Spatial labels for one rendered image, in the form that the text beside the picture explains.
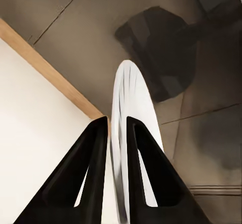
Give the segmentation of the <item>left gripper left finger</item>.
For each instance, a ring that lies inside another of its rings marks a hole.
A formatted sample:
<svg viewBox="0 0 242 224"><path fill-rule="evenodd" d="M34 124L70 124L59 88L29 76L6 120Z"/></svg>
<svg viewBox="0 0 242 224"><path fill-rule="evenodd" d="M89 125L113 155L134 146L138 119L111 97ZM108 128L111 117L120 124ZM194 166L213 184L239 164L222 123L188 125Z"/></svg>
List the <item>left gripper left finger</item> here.
<svg viewBox="0 0 242 224"><path fill-rule="evenodd" d="M101 224L107 139L107 116L90 122L13 224Z"/></svg>

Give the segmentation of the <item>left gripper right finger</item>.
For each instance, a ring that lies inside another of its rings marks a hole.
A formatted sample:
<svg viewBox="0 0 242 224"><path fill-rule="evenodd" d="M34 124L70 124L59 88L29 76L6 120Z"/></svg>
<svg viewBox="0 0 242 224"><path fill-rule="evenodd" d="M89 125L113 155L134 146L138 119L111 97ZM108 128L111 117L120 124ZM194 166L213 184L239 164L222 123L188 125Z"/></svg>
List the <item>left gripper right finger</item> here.
<svg viewBox="0 0 242 224"><path fill-rule="evenodd" d="M138 150L158 207L146 204ZM130 224L212 224L146 125L127 117Z"/></svg>

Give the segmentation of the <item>saucer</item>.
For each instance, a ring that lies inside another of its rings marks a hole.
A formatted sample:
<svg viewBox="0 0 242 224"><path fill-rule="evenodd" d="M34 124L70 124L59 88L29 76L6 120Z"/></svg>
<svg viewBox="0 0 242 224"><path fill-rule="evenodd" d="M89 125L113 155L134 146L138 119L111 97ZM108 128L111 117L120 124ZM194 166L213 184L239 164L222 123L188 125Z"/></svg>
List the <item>saucer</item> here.
<svg viewBox="0 0 242 224"><path fill-rule="evenodd" d="M163 150L158 122L145 80L130 60L124 60L116 72L110 130L110 155L118 224L130 224L127 117L141 120ZM158 207L138 150L146 204Z"/></svg>

